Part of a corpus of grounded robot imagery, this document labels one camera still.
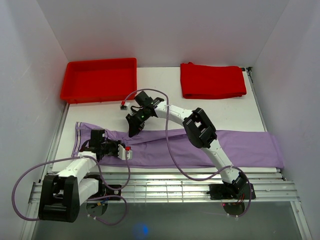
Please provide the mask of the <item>purple trousers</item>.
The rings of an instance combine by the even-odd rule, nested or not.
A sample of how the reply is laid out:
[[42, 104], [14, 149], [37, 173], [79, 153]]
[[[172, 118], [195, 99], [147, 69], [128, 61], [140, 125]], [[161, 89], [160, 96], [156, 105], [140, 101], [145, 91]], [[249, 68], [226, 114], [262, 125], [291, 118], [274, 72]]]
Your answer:
[[[284, 168], [276, 138], [268, 132], [217, 130], [217, 139], [237, 167]], [[129, 166], [142, 169], [211, 168], [210, 158], [188, 140], [184, 129], [143, 130], [130, 138], [128, 133], [106, 130], [111, 140], [120, 140], [132, 149]]]

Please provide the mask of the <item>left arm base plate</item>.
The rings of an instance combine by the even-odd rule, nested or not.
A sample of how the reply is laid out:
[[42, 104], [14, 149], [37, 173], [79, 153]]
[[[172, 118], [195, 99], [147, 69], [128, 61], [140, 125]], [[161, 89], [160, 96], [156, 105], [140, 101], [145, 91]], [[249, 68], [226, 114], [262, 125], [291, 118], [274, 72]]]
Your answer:
[[121, 190], [112, 190], [108, 187], [106, 187], [105, 185], [103, 185], [101, 187], [101, 189], [99, 190], [99, 192], [97, 193], [98, 197], [103, 197], [103, 196], [107, 196], [104, 201], [119, 201], [120, 198], [119, 196], [121, 196], [122, 191]]

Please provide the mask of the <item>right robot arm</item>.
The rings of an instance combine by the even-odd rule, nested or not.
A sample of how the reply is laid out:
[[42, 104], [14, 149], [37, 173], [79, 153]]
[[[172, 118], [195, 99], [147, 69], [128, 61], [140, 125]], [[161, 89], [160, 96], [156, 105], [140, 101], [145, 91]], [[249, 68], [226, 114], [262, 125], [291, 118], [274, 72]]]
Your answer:
[[138, 135], [145, 126], [145, 121], [150, 117], [162, 118], [167, 122], [172, 121], [184, 127], [190, 143], [201, 149], [217, 168], [221, 176], [220, 184], [209, 185], [208, 194], [212, 200], [231, 200], [254, 198], [254, 188], [246, 174], [234, 166], [222, 149], [216, 134], [216, 128], [202, 108], [189, 110], [169, 103], [169, 99], [151, 98], [139, 89], [132, 94], [139, 105], [138, 110], [133, 110], [126, 116], [129, 125], [128, 135]]

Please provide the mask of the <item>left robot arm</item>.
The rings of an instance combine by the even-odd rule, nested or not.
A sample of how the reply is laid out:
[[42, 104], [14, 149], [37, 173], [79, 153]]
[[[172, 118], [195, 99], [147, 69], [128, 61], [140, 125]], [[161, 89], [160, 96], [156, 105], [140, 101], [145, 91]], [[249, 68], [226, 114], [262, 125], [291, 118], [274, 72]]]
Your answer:
[[90, 174], [104, 157], [129, 160], [131, 147], [121, 140], [112, 140], [104, 129], [92, 129], [88, 137], [75, 131], [75, 149], [72, 162], [55, 175], [46, 175], [42, 181], [38, 217], [43, 221], [73, 223], [80, 206], [89, 199], [119, 200], [121, 186], [106, 186], [98, 174]]

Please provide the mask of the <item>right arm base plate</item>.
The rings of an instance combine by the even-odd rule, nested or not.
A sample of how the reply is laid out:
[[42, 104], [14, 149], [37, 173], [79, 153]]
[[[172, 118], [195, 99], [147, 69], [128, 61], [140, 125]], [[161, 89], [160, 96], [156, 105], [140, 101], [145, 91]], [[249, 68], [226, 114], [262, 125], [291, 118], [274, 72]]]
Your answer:
[[209, 195], [211, 200], [249, 200], [250, 197], [252, 200], [256, 199], [256, 193], [252, 183], [246, 183], [239, 192], [232, 191], [222, 183], [210, 184], [208, 187], [209, 189], [206, 194]]

